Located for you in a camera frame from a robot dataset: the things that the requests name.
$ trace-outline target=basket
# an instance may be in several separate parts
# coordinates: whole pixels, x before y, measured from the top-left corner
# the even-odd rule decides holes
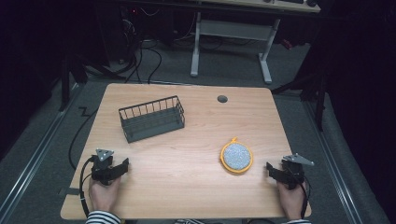
[[[128,143],[184,128],[183,113],[176,95],[119,109]]]

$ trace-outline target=desk top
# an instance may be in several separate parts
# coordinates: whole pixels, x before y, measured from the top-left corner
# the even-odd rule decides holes
[[[119,108],[177,95],[185,128],[128,144]],[[218,101],[219,95],[228,98]],[[253,153],[242,175],[221,164],[233,137]],[[265,88],[110,84],[70,185],[78,188],[83,163],[97,148],[112,149],[115,165],[129,158],[115,214],[141,218],[283,217],[276,182],[264,169],[291,154],[273,96]],[[88,182],[84,184],[88,197]],[[90,210],[90,199],[87,198]],[[61,216],[84,219],[76,195],[67,195]]]
[[[210,2],[216,4],[228,4],[228,5],[236,5],[236,6],[244,6],[244,7],[265,7],[272,9],[281,9],[281,10],[289,10],[289,11],[301,11],[301,12],[320,12],[320,7],[316,5],[315,7],[310,7],[306,0],[304,0],[303,4],[290,3],[284,1],[271,1],[270,3],[266,3],[263,0],[201,0],[201,2]]]

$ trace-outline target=striped sleeve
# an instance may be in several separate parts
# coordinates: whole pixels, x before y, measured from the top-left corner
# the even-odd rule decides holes
[[[88,215],[86,224],[120,224],[121,220],[108,212],[93,211]]]
[[[288,224],[311,224],[311,222],[305,219],[299,219],[299,220],[289,221]]]

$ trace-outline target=gray carpet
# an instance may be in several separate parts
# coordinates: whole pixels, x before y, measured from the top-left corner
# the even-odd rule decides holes
[[[210,86],[247,86],[274,89],[292,81],[309,46],[286,50],[274,45],[268,57],[268,64],[273,76],[273,84],[263,83],[260,65],[255,53],[244,53],[260,49],[260,43],[244,46],[235,43],[207,43],[203,47],[216,50],[202,50],[198,77],[190,77],[191,50],[190,40],[178,42],[178,45],[167,47],[155,42],[146,42],[145,47],[152,47],[162,56],[159,69],[151,78],[152,83],[172,82]],[[150,49],[142,51],[143,58],[138,73],[140,80],[145,82],[155,69],[160,57]],[[121,65],[113,64],[116,70]],[[26,191],[12,210],[7,223],[84,223],[84,221],[63,220],[60,211],[64,202],[61,189],[67,188],[74,170],[67,159],[67,152],[74,135],[87,117],[82,116],[81,107],[86,107],[86,114],[91,114],[100,104],[106,85],[114,80],[106,77],[90,76],[89,82],[78,88],[73,103],[70,105],[58,132],[49,143],[48,152],[40,163]],[[136,74],[131,83],[139,82]],[[24,167],[34,154],[43,139],[46,130],[58,116],[60,107],[60,85],[53,90],[52,98],[47,101],[31,118],[31,122],[21,135],[19,141],[0,163],[2,184],[0,200],[4,202],[17,182]],[[285,128],[286,135],[293,152],[305,156],[315,162],[314,167],[305,167],[306,176],[312,185],[310,203],[313,223],[349,223],[348,215],[334,186],[329,166],[322,150],[322,142],[312,118],[307,113],[310,103],[303,103],[297,91],[286,91],[275,95],[276,106]],[[72,147],[72,161],[78,162],[79,155],[88,137],[93,118],[81,130]],[[326,98],[326,110],[323,117],[323,128],[326,143],[329,145],[338,168],[343,175],[350,194],[358,208],[362,223],[389,223],[381,207],[370,191],[359,166],[351,156],[347,144],[338,127],[332,112],[330,99]],[[286,221],[285,218],[271,219],[275,223]],[[215,220],[223,223],[240,223],[240,220]],[[172,220],[139,220],[139,223],[172,223]]]

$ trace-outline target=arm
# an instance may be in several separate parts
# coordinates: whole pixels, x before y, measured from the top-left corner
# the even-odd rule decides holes
[[[288,223],[310,224],[308,220],[301,219],[304,202],[304,192],[301,187],[297,186],[295,189],[287,189],[283,183],[276,181],[276,184],[279,190],[280,204],[289,220]]]
[[[93,211],[88,215],[87,224],[120,224],[120,219],[112,214],[119,193],[120,181],[121,177],[115,179],[110,186],[103,186],[99,181],[90,179]]]

